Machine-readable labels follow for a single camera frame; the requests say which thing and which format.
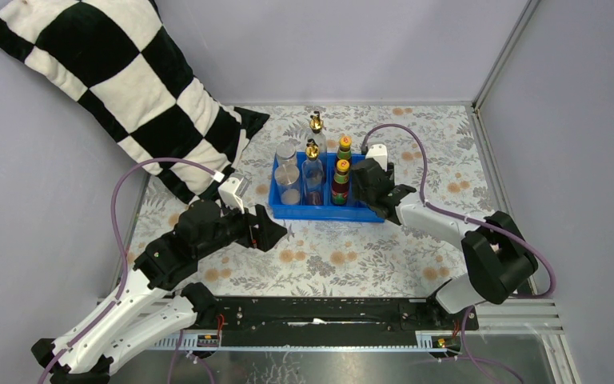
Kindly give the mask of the silver-lid glass shaker jar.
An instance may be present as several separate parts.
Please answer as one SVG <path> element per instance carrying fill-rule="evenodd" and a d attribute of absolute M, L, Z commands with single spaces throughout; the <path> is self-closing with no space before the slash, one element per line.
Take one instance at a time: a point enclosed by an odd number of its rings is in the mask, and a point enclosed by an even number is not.
<path fill-rule="evenodd" d="M 296 206 L 301 203 L 301 174 L 294 164 L 281 164 L 274 171 L 278 195 L 282 205 Z"/>

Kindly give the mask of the blue plastic divided bin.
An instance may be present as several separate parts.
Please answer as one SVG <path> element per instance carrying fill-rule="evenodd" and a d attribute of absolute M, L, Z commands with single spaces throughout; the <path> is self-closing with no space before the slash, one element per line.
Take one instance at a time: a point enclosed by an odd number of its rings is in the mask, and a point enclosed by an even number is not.
<path fill-rule="evenodd" d="M 378 218 L 364 203 L 357 201 L 353 197 L 353 186 L 349 188 L 348 200 L 345 205 L 334 205 L 331 201 L 331 184 L 335 172 L 336 155 L 328 153 L 327 177 L 323 185 L 324 202 L 320 206 L 310 206 L 301 202 L 299 205 L 285 205 L 281 202 L 279 186 L 274 177 L 274 171 L 278 168 L 277 161 L 274 161 L 271 171 L 272 179 L 269 191 L 269 206 L 272 208 L 273 216 L 287 220 L 322 220 L 322 221 L 341 221 L 341 222 L 375 222 L 382 223 L 384 220 Z"/>

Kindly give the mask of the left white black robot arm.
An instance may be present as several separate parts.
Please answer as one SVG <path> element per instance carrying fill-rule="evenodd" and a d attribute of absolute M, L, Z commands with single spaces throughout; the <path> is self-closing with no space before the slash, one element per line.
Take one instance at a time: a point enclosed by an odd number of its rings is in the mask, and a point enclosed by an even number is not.
<path fill-rule="evenodd" d="M 217 325 L 219 301 L 200 282 L 185 286 L 164 310 L 136 319 L 194 274 L 201 259 L 233 243 L 266 252 L 286 234 L 263 205 L 247 210 L 194 202 L 172 230 L 147 245 L 90 315 L 66 334 L 32 345 L 42 377 L 52 383 L 107 383 L 123 363 L 165 336 L 190 326 Z"/>

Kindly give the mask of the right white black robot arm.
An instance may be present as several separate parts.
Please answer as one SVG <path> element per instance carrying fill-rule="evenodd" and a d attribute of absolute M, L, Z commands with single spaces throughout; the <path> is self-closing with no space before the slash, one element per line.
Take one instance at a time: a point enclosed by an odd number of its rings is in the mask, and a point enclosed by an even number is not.
<path fill-rule="evenodd" d="M 373 159 L 359 161 L 350 174 L 353 197 L 379 218 L 422 230 L 463 253 L 466 273 L 430 296 L 426 317 L 434 328 L 449 328 L 469 306 L 501 304 L 537 271 L 535 255 L 506 213 L 478 220 L 434 206 L 411 186 L 394 184 Z"/>

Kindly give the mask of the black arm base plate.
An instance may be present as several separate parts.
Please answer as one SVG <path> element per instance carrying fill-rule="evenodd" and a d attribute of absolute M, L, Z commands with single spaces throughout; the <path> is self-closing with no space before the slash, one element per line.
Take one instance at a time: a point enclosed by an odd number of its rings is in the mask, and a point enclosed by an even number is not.
<path fill-rule="evenodd" d="M 228 296 L 187 330 L 221 336 L 224 347 L 376 348 L 413 346 L 418 331 L 450 337 L 478 328 L 476 315 L 444 314 L 423 298 Z"/>

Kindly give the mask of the clear gold-cap bottle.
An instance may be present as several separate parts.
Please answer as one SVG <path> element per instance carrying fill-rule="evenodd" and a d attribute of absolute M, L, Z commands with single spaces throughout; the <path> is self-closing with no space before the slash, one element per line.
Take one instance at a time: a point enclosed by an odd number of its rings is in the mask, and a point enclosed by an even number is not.
<path fill-rule="evenodd" d="M 321 119 L 321 112 L 318 110 L 315 110 L 310 115 L 308 139 L 315 141 L 319 148 L 320 156 L 326 158 L 328 153 L 327 138 L 324 133 L 324 123 Z"/>
<path fill-rule="evenodd" d="M 308 206 L 322 206 L 325 173 L 319 158 L 320 149 L 313 139 L 306 143 L 305 156 L 301 165 L 304 203 Z"/>

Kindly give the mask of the yellow-cap sauce bottle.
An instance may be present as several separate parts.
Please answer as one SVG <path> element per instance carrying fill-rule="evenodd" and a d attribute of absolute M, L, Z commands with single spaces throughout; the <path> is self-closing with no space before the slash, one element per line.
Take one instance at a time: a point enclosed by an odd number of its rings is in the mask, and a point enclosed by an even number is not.
<path fill-rule="evenodd" d="M 345 159 L 337 160 L 331 184 L 331 203 L 335 206 L 344 206 L 349 197 L 349 171 L 350 162 Z"/>
<path fill-rule="evenodd" d="M 336 153 L 336 158 L 337 161 L 341 161 L 344 160 L 346 161 L 348 164 L 351 164 L 351 158 L 352 158 L 352 152 L 351 152 L 351 145 L 352 145 L 352 139 L 345 135 L 340 137 L 339 142 L 338 142 L 338 149 L 337 149 L 337 153 Z"/>

